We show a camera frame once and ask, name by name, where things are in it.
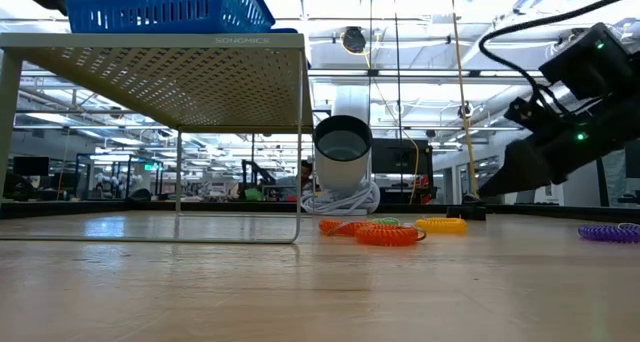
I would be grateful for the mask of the red spiral coil keychain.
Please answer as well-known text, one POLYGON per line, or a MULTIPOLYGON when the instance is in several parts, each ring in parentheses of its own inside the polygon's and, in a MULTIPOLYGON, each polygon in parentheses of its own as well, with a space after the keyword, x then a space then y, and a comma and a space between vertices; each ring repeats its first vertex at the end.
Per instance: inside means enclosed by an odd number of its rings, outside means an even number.
POLYGON ((358 243, 384 247, 411 246, 425 238, 423 230, 399 225, 370 225, 355 232, 358 243))
POLYGON ((345 221, 345 220, 321 220, 319 229, 326 236, 354 237, 356 232, 364 227, 374 226, 374 221, 345 221))

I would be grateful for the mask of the small dark monitor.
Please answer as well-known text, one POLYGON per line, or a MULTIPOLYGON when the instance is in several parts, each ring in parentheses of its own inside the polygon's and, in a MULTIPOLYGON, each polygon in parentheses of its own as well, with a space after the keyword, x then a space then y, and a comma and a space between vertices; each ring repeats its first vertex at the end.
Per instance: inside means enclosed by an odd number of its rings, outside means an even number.
POLYGON ((49 157, 15 156, 13 173, 20 176, 47 176, 49 174, 49 157))

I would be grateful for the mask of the orange-yellow spiral coil keychain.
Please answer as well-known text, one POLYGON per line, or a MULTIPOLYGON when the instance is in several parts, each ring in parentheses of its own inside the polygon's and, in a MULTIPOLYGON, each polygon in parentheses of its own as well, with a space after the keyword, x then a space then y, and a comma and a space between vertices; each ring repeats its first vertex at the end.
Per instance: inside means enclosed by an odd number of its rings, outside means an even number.
POLYGON ((415 226, 427 234, 464 235, 467 232, 467 224, 461 218, 422 218, 415 222, 415 226))

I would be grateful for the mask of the purple spiral coil keychain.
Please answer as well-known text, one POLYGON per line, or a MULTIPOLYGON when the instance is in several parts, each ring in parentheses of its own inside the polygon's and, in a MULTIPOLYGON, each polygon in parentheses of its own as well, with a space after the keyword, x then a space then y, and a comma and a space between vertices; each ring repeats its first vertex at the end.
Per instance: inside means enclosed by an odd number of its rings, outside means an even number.
POLYGON ((640 243, 640 225, 620 223, 618 225, 584 225, 578 229, 579 235, 587 240, 624 244, 640 243))

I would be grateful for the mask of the green perforated metal shelf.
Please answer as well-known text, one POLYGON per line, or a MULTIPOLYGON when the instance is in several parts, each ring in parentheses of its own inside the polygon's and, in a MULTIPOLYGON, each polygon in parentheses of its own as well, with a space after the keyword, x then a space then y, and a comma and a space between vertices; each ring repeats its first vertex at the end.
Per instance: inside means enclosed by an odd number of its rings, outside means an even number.
POLYGON ((0 203, 25 62, 179 134, 314 129, 301 34, 0 33, 0 203))

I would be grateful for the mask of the black monitor screen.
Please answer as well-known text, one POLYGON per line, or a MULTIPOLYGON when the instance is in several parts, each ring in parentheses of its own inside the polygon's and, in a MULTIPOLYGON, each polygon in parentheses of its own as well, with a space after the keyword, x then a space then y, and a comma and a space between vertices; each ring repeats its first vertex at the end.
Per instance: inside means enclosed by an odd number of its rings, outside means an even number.
POLYGON ((373 173, 411 175, 432 173, 431 145, 427 140, 373 139, 371 159, 373 173))

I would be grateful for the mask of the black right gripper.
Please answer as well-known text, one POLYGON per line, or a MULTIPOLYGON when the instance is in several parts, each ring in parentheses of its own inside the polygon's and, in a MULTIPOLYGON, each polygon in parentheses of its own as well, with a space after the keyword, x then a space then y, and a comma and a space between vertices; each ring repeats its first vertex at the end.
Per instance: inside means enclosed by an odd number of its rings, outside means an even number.
POLYGON ((576 169, 639 138, 640 94, 633 94, 547 139, 532 135, 509 143, 502 167, 478 193, 501 195, 560 183, 576 169))

